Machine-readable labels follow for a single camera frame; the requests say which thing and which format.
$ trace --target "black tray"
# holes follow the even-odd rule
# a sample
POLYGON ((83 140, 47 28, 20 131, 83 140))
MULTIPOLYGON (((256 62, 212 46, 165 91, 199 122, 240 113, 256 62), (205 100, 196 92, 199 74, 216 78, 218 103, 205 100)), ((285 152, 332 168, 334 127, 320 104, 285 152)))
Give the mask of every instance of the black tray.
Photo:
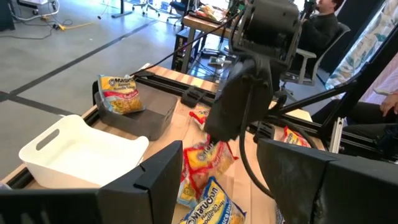
POLYGON ((171 123, 177 97, 141 83, 136 84, 140 99, 146 107, 144 111, 124 115, 113 113, 105 107, 100 93, 96 93, 99 118, 109 126, 156 141, 171 123))

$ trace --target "white plastic bin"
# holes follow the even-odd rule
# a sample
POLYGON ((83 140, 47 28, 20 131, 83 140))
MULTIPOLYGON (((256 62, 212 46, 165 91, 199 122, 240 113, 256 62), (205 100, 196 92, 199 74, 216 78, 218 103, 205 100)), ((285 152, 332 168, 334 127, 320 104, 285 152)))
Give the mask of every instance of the white plastic bin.
POLYGON ((60 119, 19 151, 43 187, 98 188, 135 168, 149 145, 89 127, 78 115, 60 119))

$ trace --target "wooden table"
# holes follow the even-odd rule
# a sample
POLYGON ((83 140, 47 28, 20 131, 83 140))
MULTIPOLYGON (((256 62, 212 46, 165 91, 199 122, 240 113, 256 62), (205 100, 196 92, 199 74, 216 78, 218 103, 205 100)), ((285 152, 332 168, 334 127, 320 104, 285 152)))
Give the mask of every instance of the wooden table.
MULTIPOLYGON (((156 73, 157 75, 170 78, 173 80, 180 81, 182 83, 186 83, 189 85, 196 85, 200 88, 209 91, 215 91, 216 87, 214 83, 201 80, 199 78, 191 77, 189 75, 184 75, 182 73, 178 73, 175 71, 171 71, 162 67, 155 67, 150 69, 149 71, 156 73)), ((166 129, 165 133, 160 137, 159 140, 150 142, 149 147, 144 154, 144 159, 147 159, 151 155, 158 152, 160 149, 163 149, 165 146, 169 145, 176 139, 181 139, 183 141, 184 146, 191 146, 192 144, 201 141, 204 137, 204 134, 198 129, 197 125, 190 119, 188 116, 188 112, 191 109, 181 104, 179 101, 177 102, 176 109, 174 111, 174 115, 172 118, 172 122, 170 126, 166 129)), ((96 106, 90 108, 82 117, 87 117, 96 111, 96 106)), ((296 110, 289 113, 292 116, 296 116, 298 118, 306 119, 310 121, 311 117, 306 111, 296 110)), ((124 138, 135 139, 136 136, 132 134, 125 133, 116 128, 112 128, 101 121, 96 121, 92 127, 106 131, 108 133, 112 133, 124 138)), ((274 139, 278 140, 283 135, 282 128, 276 128, 274 139)), ((257 178, 263 183, 266 184, 264 178, 261 175, 261 171, 259 168, 259 164, 256 157, 257 145, 253 142, 253 135, 247 133, 246 138, 244 140, 246 153, 248 156, 249 163, 256 174, 257 178)), ((314 139, 317 146, 319 148, 323 148, 322 142, 318 139, 314 139)), ((235 156, 240 157, 239 155, 239 141, 230 141, 230 146, 233 154, 235 156)), ((19 166, 15 171, 11 172, 5 179, 2 181, 7 183, 14 176, 18 175, 23 169, 25 165, 19 166)), ((237 160, 219 179, 220 184, 225 189, 227 194, 232 198, 232 200, 237 203, 244 211, 247 212, 246 215, 246 224, 263 224, 263 223, 275 223, 275 210, 276 204, 275 201, 265 194, 263 194, 250 180, 247 175, 242 161, 237 160)), ((26 188, 29 189, 42 189, 38 183, 32 181, 26 188)), ((182 206, 176 205, 173 223, 178 223, 178 221, 188 213, 189 209, 182 206)))
MULTIPOLYGON (((185 16, 183 18, 183 24, 190 28, 187 42, 193 41, 197 30, 200 30, 203 32, 209 32, 219 26, 218 24, 204 21, 203 19, 199 19, 199 18, 192 17, 192 16, 185 16)), ((212 32, 211 34, 221 36, 222 33, 223 33, 223 29, 218 29, 218 30, 212 32)), ((225 29, 224 37, 229 37, 230 33, 231 33, 231 29, 229 29, 229 28, 225 29)), ((189 64, 189 58, 190 58, 189 55, 191 55, 191 52, 192 52, 192 44, 186 46, 186 48, 185 48, 185 56, 182 61, 182 69, 181 69, 182 73, 188 72, 188 64, 189 64)))

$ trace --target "noodle wrapper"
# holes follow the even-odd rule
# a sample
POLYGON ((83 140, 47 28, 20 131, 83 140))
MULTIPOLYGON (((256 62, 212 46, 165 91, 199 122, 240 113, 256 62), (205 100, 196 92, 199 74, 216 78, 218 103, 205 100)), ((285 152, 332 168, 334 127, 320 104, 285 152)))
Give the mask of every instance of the noodle wrapper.
POLYGON ((285 133, 280 141, 295 144, 297 146, 311 147, 307 140, 305 140, 305 138, 303 138, 299 133, 290 130, 288 127, 285 127, 284 132, 285 133))
POLYGON ((210 177, 199 204, 179 224, 243 224, 245 215, 227 196, 216 178, 210 177))
POLYGON ((133 77, 98 75, 98 89, 105 107, 117 114, 127 114, 145 109, 139 98, 133 77))
POLYGON ((189 116, 193 118, 194 122, 202 131, 205 128, 205 122, 208 115, 209 109, 204 106, 197 106, 193 111, 189 112, 189 116))
POLYGON ((218 142, 212 146, 210 136, 207 141, 185 148, 183 152, 184 163, 188 169, 188 178, 199 198, 208 182, 208 178, 219 178, 238 159, 234 157, 227 142, 218 142))
POLYGON ((196 199, 196 192, 193 189, 189 178, 185 178, 180 184, 177 203, 187 206, 189 208, 194 208, 198 204, 198 201, 196 199))

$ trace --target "black bracket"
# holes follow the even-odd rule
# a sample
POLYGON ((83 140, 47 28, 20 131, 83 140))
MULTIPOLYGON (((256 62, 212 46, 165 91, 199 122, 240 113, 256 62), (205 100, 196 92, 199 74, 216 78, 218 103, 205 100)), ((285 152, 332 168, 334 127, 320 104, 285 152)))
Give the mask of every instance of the black bracket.
POLYGON ((190 108, 194 108, 205 95, 206 93, 201 88, 191 86, 182 94, 181 103, 190 108))
POLYGON ((253 141, 257 144, 259 139, 274 139, 275 128, 263 122, 259 122, 257 131, 253 137, 253 141))

